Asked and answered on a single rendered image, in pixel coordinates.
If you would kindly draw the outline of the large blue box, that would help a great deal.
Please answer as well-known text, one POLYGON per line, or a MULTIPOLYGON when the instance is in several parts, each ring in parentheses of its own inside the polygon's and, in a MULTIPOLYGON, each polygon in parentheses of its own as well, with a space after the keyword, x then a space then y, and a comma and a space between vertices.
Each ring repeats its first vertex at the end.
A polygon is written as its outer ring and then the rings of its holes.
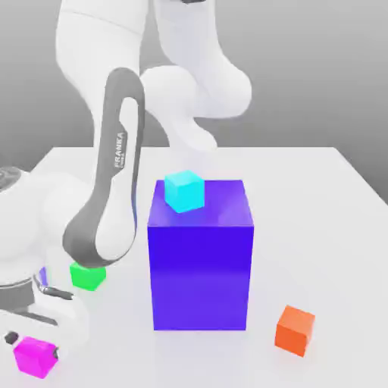
POLYGON ((254 229, 241 180, 205 181, 204 207, 182 214, 157 181, 147 225, 155 330, 245 330, 254 229))

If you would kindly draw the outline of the small green cube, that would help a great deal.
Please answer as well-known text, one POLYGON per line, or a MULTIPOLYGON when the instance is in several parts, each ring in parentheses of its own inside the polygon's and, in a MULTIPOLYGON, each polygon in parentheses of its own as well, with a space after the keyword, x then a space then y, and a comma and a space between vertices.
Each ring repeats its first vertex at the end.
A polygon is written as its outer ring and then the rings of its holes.
POLYGON ((75 287, 95 291, 106 278, 105 268, 85 268, 76 262, 70 265, 70 277, 75 287))

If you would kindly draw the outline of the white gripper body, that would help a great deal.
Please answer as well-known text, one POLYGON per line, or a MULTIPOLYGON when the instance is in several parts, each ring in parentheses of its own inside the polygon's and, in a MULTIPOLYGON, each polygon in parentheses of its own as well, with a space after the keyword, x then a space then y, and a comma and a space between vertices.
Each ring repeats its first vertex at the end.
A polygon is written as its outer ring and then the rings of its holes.
POLYGON ((77 298, 55 298, 53 303, 34 303, 18 313, 0 310, 0 336, 9 332, 55 344, 59 349, 77 349, 89 338, 89 316, 77 298))

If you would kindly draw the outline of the small orange cube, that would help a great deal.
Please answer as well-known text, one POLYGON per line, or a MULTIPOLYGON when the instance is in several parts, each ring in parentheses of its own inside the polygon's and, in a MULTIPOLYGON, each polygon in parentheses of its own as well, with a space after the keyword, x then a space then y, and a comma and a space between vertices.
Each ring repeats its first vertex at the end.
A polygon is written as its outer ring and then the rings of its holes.
POLYGON ((304 357, 311 340, 315 316, 287 305, 276 326, 274 345, 304 357))

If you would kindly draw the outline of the small magenta cube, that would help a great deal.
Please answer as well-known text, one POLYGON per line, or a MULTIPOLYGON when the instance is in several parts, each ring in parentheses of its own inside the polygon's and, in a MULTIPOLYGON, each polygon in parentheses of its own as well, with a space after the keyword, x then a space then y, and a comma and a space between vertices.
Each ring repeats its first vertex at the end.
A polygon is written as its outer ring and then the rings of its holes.
POLYGON ((57 363, 53 357, 55 347, 46 341, 24 337, 13 350, 19 371, 44 379, 57 363))

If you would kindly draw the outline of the small cyan cube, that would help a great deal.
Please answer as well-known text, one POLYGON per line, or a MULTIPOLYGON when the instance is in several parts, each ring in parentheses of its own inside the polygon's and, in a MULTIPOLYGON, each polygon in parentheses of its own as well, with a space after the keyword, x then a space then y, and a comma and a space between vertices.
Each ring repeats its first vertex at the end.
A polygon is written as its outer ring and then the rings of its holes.
POLYGON ((205 181, 192 171, 164 177, 164 200, 176 213, 205 206, 205 181))

